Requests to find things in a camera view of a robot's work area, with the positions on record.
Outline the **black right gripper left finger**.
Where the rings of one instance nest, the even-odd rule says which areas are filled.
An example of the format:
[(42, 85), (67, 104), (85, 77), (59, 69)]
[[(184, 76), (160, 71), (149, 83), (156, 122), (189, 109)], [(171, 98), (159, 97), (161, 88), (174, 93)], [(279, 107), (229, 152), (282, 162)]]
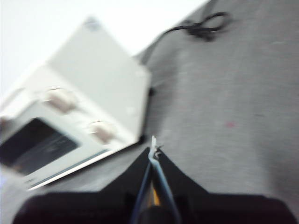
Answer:
[(26, 200), (14, 224), (112, 224), (130, 219), (143, 176), (149, 148), (100, 191), (50, 192)]

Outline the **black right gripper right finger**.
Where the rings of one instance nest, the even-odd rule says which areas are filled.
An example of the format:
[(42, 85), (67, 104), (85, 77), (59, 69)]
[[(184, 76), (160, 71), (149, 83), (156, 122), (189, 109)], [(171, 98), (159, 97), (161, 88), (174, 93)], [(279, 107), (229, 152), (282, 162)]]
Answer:
[(158, 160), (184, 224), (296, 224), (285, 202), (263, 195), (212, 193), (162, 151)]

